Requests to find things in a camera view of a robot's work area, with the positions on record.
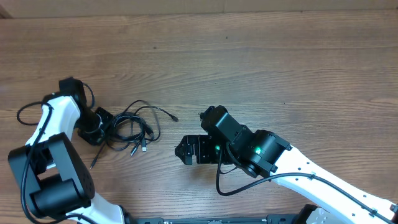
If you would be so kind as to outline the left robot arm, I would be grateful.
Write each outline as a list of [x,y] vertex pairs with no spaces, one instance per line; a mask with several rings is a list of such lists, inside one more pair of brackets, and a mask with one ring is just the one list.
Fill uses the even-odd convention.
[[73,77],[59,81],[59,91],[39,102],[42,117],[8,163],[21,191],[21,205],[32,223],[135,223],[122,206],[96,192],[89,170],[71,143],[74,130],[86,142],[105,141],[113,115],[87,105],[84,83]]

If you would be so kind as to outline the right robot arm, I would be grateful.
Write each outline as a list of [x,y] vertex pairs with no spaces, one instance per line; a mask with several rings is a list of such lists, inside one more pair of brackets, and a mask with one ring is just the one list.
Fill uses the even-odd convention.
[[210,106],[200,120],[206,133],[184,136],[175,155],[185,165],[233,164],[255,179],[228,195],[270,181],[317,204],[303,213],[302,223],[397,223],[397,204],[345,182],[271,131],[252,132],[224,106]]

